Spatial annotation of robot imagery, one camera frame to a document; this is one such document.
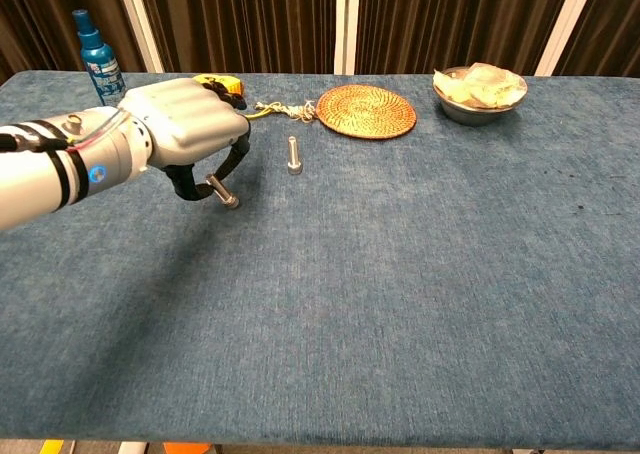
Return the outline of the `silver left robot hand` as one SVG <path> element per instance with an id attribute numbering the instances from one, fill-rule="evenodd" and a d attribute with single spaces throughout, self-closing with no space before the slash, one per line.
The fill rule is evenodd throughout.
<path id="1" fill-rule="evenodd" d="M 227 158 L 214 172 L 221 181 L 250 150 L 251 125 L 239 113 L 246 103 L 223 87 L 177 78 L 131 89 L 118 107 L 147 129 L 147 164 L 164 172 L 187 201 L 214 193 L 210 184 L 195 182 L 195 163 L 227 148 Z"/>

